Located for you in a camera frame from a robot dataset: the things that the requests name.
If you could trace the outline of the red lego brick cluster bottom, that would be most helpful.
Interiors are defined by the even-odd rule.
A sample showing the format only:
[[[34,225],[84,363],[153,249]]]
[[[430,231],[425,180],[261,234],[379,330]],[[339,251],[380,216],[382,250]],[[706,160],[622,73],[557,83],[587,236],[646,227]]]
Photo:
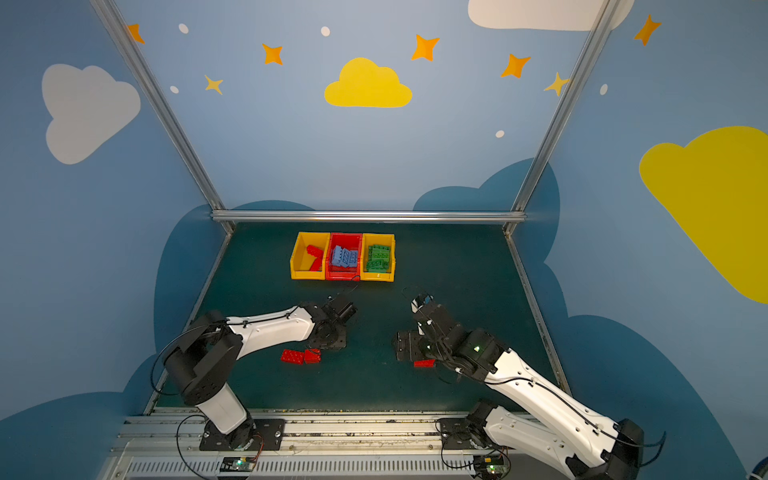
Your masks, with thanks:
[[[418,360],[413,362],[415,368],[434,368],[436,361],[434,359]]]

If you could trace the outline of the red lego brick long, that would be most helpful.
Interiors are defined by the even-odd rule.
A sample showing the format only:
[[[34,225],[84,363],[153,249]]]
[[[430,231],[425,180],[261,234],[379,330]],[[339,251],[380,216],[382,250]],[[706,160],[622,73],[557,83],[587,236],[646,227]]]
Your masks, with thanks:
[[[312,272],[320,272],[323,268],[323,259],[321,257],[315,257],[309,270]]]

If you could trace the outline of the light blue lego brick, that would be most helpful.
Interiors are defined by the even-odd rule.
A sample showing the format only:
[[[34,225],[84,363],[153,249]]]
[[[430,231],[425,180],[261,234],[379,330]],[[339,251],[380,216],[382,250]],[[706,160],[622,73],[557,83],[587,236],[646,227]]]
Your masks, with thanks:
[[[343,261],[343,260],[342,260],[342,259],[339,257],[339,251],[338,251],[337,247],[338,247],[338,246],[336,246],[336,247],[334,248],[334,250],[333,250],[333,253],[332,253],[332,257],[331,257],[331,265],[332,265],[332,266],[334,266],[334,267],[341,267],[341,268],[344,268],[344,267],[345,267],[345,265],[346,265],[346,262],[345,262],[345,261]]]

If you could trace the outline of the green lego brick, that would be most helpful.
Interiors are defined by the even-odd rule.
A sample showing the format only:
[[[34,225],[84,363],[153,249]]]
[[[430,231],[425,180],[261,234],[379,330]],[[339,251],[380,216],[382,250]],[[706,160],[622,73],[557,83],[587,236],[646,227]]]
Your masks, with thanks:
[[[387,245],[373,244],[369,246],[368,255],[372,259],[388,259],[391,248]]]
[[[372,259],[367,256],[364,271],[367,273],[390,273],[392,267],[392,255],[388,259]]]

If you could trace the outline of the light blue lego brick side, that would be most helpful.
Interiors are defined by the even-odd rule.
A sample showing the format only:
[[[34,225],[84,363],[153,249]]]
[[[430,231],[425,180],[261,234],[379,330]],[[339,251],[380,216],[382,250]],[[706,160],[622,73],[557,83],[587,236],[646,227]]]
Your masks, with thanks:
[[[358,265],[358,258],[359,258],[359,252],[357,250],[347,250],[346,251],[346,267],[347,268],[356,268]]]

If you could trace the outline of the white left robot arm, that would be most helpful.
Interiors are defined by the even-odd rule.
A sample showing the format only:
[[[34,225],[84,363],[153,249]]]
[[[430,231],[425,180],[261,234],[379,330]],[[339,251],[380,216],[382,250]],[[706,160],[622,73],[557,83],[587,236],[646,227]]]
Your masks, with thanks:
[[[202,451],[275,451],[284,424],[254,419],[228,384],[236,363],[254,352],[289,342],[311,350],[347,345],[347,322],[357,307],[340,294],[324,304],[301,302],[282,311],[248,317],[208,312],[160,354],[165,371],[187,406],[206,418]]]

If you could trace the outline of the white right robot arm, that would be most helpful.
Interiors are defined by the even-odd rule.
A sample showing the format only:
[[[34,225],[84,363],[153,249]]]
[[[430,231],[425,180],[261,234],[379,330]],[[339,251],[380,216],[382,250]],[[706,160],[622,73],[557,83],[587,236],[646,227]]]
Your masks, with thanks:
[[[635,479],[643,464],[644,432],[581,404],[530,367],[487,331],[467,330],[429,294],[411,301],[416,329],[397,333],[400,361],[430,360],[478,382],[531,414],[525,419],[482,400],[466,418],[485,445],[510,447],[569,479]]]

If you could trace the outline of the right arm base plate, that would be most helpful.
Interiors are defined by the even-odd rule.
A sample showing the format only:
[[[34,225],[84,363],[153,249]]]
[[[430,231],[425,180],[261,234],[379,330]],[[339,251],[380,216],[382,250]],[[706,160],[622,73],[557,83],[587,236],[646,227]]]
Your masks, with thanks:
[[[467,418],[440,418],[435,424],[444,450],[481,450],[491,445],[484,430]]]

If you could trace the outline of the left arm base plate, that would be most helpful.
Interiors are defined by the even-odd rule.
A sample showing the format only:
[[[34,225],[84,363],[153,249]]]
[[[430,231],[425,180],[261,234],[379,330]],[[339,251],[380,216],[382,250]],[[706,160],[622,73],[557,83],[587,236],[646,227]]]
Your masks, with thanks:
[[[200,451],[277,451],[281,447],[286,422],[283,419],[247,418],[228,434],[222,433],[211,420],[205,424]]]

